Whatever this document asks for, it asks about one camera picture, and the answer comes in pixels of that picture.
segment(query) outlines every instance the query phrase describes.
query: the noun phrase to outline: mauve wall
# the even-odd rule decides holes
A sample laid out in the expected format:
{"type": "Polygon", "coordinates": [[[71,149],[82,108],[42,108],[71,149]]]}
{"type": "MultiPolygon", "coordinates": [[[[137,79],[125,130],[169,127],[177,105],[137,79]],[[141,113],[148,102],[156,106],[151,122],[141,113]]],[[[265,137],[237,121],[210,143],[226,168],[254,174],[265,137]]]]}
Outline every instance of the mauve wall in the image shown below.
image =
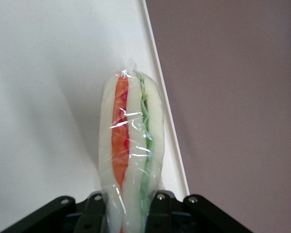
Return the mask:
{"type": "Polygon", "coordinates": [[[291,233],[291,0],[147,0],[191,193],[291,233]]]}

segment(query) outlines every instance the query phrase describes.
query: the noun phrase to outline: green stripe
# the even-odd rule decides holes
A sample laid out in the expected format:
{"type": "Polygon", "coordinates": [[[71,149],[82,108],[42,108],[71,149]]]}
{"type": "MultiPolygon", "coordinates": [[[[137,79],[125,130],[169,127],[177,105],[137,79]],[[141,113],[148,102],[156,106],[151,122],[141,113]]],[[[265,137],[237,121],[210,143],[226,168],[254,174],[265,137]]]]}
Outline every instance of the green stripe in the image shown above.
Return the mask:
{"type": "Polygon", "coordinates": [[[142,220],[142,229],[141,232],[145,231],[146,217],[148,210],[150,208],[150,199],[148,196],[148,183],[150,179],[150,165],[153,158],[153,147],[154,147],[154,138],[149,132],[149,111],[147,107],[147,94],[145,89],[145,79],[142,75],[136,72],[137,77],[140,80],[141,87],[141,111],[143,116],[143,122],[145,125],[145,139],[146,139],[146,149],[147,157],[145,162],[145,171],[141,178],[140,185],[140,211],[141,211],[141,220],[142,220]]]}

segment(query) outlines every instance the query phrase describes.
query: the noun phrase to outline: screw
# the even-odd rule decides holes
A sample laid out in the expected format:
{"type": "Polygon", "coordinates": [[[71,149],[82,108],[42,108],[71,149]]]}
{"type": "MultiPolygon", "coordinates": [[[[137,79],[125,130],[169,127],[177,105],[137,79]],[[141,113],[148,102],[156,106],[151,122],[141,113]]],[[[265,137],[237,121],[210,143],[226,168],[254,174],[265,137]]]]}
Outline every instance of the screw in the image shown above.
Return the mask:
{"type": "Polygon", "coordinates": [[[196,203],[196,202],[198,202],[198,200],[197,200],[196,197],[190,197],[190,198],[189,198],[189,202],[190,202],[190,203],[196,203]]]}
{"type": "Polygon", "coordinates": [[[94,200],[101,200],[101,195],[97,195],[96,197],[94,197],[94,200]]]}
{"type": "Polygon", "coordinates": [[[60,204],[61,204],[61,205],[65,205],[65,204],[67,204],[68,202],[69,202],[69,199],[65,198],[65,199],[63,199],[63,200],[60,202],[60,204]]]}
{"type": "Polygon", "coordinates": [[[164,200],[165,199],[165,195],[160,193],[160,194],[157,195],[157,199],[158,200],[164,200]]]}

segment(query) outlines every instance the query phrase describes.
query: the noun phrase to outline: plastic bag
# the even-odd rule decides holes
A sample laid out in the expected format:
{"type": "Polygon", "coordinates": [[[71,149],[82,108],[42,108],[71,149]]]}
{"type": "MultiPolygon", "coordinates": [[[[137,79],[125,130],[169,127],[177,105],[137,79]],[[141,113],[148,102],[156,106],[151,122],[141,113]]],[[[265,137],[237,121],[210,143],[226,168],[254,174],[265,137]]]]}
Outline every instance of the plastic bag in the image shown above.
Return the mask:
{"type": "Polygon", "coordinates": [[[163,107],[155,82],[134,67],[115,74],[105,84],[99,131],[99,176],[110,233],[144,232],[163,154],[163,107]]]}

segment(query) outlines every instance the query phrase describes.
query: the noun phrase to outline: wrapped food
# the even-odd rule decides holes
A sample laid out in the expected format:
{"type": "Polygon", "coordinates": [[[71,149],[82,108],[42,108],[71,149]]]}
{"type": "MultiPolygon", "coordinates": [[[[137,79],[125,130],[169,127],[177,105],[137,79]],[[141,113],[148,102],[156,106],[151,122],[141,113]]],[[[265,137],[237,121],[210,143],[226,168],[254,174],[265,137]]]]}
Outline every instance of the wrapped food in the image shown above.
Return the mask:
{"type": "Polygon", "coordinates": [[[144,232],[163,154],[163,109],[155,82],[127,70],[109,78],[101,104],[99,175],[111,233],[144,232]]]}

